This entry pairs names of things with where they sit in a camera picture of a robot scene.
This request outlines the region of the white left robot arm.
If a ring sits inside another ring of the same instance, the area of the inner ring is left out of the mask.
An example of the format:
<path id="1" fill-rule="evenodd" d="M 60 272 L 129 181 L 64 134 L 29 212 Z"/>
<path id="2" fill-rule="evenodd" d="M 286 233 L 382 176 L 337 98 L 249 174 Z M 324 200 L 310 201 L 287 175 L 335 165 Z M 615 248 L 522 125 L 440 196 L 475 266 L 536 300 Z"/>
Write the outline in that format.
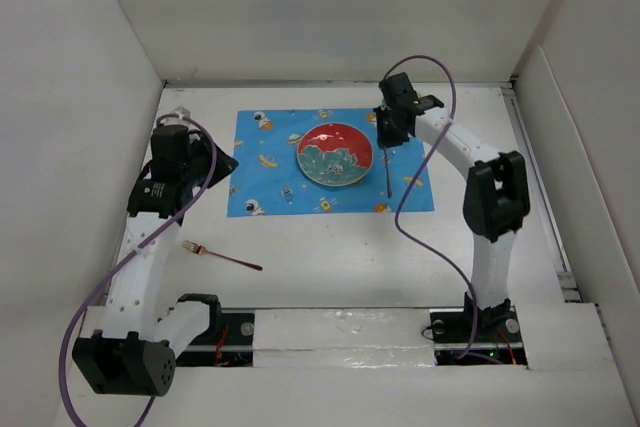
<path id="1" fill-rule="evenodd" d="M 104 315 L 72 349 L 97 394 L 165 395 L 186 348 L 195 340 L 212 343 L 224 330 L 217 296 L 187 293 L 162 314 L 158 295 L 186 211 L 238 163 L 200 126 L 160 125 L 150 147 L 128 198 L 123 257 L 108 282 Z"/>

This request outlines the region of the red and teal plate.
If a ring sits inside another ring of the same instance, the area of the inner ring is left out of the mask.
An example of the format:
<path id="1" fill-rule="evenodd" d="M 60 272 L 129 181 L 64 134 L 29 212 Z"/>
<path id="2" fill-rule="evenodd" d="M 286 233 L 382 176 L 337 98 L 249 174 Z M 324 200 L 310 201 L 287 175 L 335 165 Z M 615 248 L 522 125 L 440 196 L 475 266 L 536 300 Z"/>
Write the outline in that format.
<path id="1" fill-rule="evenodd" d="M 343 187 L 359 182 L 369 173 L 374 150 L 362 130 L 330 122 L 319 124 L 303 135 L 296 160 L 312 182 L 325 187 Z"/>

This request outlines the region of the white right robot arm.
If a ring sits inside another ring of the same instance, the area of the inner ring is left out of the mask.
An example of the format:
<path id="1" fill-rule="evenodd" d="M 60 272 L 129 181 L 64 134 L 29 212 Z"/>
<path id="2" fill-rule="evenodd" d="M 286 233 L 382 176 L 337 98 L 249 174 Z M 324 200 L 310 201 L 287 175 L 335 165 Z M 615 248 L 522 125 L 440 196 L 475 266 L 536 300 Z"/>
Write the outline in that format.
<path id="1" fill-rule="evenodd" d="M 415 138 L 435 147 L 466 181 L 463 218 L 474 238 L 469 297 L 476 308 L 462 316 L 462 328 L 471 339 L 486 340 L 499 326 L 492 309 L 509 299 L 511 251 L 531 208 L 524 157 L 481 141 L 451 119 L 442 101 L 419 96 L 405 73 L 385 78 L 379 88 L 378 146 L 398 147 Z"/>

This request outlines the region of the copper fork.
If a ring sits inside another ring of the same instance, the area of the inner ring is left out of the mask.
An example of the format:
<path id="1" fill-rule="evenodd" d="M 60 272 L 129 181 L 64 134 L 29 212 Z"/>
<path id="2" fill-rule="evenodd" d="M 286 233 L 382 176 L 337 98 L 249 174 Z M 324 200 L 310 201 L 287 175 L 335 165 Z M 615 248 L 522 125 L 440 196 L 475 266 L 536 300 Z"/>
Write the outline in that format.
<path id="1" fill-rule="evenodd" d="M 234 257 L 230 257 L 230 256 L 227 256 L 227 255 L 224 255 L 224 254 L 220 254 L 220 253 L 211 251 L 211 250 L 207 249 L 205 246 L 203 246 L 201 244 L 198 244 L 198 243 L 195 243 L 195 242 L 191 242 L 189 240 L 184 240 L 181 243 L 181 246 L 185 250 L 187 250 L 187 251 L 189 251 L 191 253 L 194 253 L 196 255 L 199 255 L 199 256 L 214 256 L 216 258 L 223 259 L 223 260 L 226 260 L 228 262 L 232 262 L 232 263 L 247 267 L 247 268 L 255 270 L 255 271 L 263 271 L 264 270 L 264 268 L 261 265 L 258 265 L 258 264 L 255 264 L 255 263 L 251 263 L 251 262 L 247 262 L 247 261 L 244 261 L 244 260 L 240 260 L 240 259 L 237 259 L 237 258 L 234 258 Z"/>

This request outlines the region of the copper spoon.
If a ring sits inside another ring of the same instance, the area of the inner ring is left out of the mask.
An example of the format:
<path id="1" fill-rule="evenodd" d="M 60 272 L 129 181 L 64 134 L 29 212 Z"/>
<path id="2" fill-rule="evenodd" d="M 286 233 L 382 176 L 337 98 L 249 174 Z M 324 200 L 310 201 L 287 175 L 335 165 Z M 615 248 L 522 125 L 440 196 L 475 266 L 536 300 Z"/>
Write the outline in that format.
<path id="1" fill-rule="evenodd" d="M 385 175 L 386 175 L 387 197 L 389 199 L 391 199 L 392 196 L 393 196 L 393 187 L 392 187 L 392 180 L 391 180 L 389 149 L 388 148 L 384 148 L 383 149 L 383 153 L 384 153 L 384 165 L 385 165 Z"/>

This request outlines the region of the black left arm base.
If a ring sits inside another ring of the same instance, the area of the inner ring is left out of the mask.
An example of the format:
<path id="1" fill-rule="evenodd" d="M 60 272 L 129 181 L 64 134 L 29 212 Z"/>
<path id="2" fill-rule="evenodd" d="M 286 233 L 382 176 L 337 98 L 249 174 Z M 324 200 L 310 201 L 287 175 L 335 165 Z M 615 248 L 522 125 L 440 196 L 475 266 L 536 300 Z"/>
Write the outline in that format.
<path id="1" fill-rule="evenodd" d="M 254 310 L 225 310 L 220 332 L 197 337 L 178 357 L 179 367 L 251 367 L 255 333 Z"/>

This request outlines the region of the blue space-print placemat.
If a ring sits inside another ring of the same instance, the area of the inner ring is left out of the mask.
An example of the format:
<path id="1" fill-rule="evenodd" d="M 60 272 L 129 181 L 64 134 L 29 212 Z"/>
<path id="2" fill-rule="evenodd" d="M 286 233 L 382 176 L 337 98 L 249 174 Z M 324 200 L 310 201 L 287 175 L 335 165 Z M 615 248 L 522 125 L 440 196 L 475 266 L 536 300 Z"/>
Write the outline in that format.
<path id="1" fill-rule="evenodd" d="M 372 143 L 374 163 L 359 182 L 325 187 L 309 180 L 296 160 L 298 143 L 311 128 L 345 123 L 362 130 Z M 236 117 L 234 158 L 227 214 L 230 217 L 330 213 L 382 213 L 434 208 L 429 174 L 417 169 L 423 144 L 412 139 L 389 149 L 393 196 L 387 197 L 383 149 L 376 143 L 372 109 L 242 110 Z"/>

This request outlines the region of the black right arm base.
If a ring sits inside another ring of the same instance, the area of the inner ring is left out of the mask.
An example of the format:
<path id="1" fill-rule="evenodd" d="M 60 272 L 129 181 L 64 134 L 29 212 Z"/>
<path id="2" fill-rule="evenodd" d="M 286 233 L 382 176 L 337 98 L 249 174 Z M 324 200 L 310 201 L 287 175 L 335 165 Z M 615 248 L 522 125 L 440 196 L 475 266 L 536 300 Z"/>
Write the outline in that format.
<path id="1" fill-rule="evenodd" d="M 509 299 L 475 314 L 466 295 L 461 309 L 431 310 L 421 335 L 433 343 L 437 366 L 528 365 L 517 312 Z"/>

